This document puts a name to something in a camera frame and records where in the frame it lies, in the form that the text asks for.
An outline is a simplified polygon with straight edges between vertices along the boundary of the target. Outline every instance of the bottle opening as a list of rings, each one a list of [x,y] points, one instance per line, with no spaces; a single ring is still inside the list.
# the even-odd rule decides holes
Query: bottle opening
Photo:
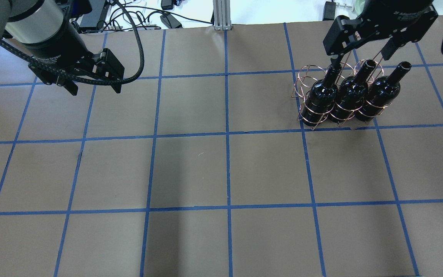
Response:
[[[411,63],[409,62],[401,62],[399,64],[400,67],[402,67],[404,70],[410,70],[411,69]]]
[[[374,60],[366,60],[365,65],[369,68],[374,68],[376,67],[377,63]]]

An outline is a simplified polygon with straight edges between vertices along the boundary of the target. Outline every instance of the floor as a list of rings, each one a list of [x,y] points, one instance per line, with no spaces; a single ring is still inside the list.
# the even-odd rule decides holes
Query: floor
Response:
[[[142,31],[119,95],[2,51],[0,277],[443,277],[443,17],[376,121],[312,131],[291,91],[328,28]],[[136,71],[131,33],[83,38]]]

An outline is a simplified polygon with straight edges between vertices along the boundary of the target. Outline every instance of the wine bottle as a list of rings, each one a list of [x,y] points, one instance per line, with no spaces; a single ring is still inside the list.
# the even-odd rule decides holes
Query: wine bottle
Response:
[[[302,121],[305,125],[315,127],[326,120],[338,93],[338,87],[334,82],[340,72],[341,65],[337,67],[330,65],[324,79],[318,80],[312,85],[302,111]]]
[[[355,114],[355,117],[369,122],[378,116],[385,107],[392,103],[401,91],[399,81],[411,70],[411,63],[400,62],[391,75],[377,78],[371,85],[365,102]]]
[[[375,61],[366,60],[355,76],[343,80],[334,99],[334,108],[329,113],[331,121],[343,123],[353,117],[354,112],[362,106],[363,98],[369,91],[366,81],[376,66]]]

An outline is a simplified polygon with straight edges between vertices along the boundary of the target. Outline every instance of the power adapter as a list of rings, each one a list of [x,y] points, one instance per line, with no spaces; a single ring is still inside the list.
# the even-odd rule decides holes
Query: power adapter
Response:
[[[165,24],[165,26],[167,26],[167,28],[170,29],[175,29],[175,28],[182,28],[182,24],[175,19],[175,17],[172,14],[162,14],[160,16],[160,20],[162,21],[162,23]]]
[[[162,0],[161,6],[162,10],[171,10],[174,9],[175,0]]]
[[[336,16],[336,3],[326,1],[324,4],[324,14],[322,14],[322,21],[334,20]]]

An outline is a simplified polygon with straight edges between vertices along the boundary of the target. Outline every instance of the bottle neck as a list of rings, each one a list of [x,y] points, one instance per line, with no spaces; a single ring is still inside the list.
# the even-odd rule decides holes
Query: bottle neck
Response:
[[[336,82],[336,79],[338,78],[340,72],[341,72],[341,65],[338,65],[337,67],[330,65],[329,68],[327,68],[326,76],[322,80],[323,86],[326,88],[332,87],[334,82]]]
[[[377,63],[375,61],[366,60],[353,80],[358,84],[364,83],[365,80],[367,80],[367,77],[374,71],[376,65]]]
[[[411,70],[411,63],[408,62],[401,62],[397,66],[397,68],[392,71],[391,75],[387,78],[387,82],[392,85],[396,86],[399,84],[399,81],[403,79],[403,77]]]

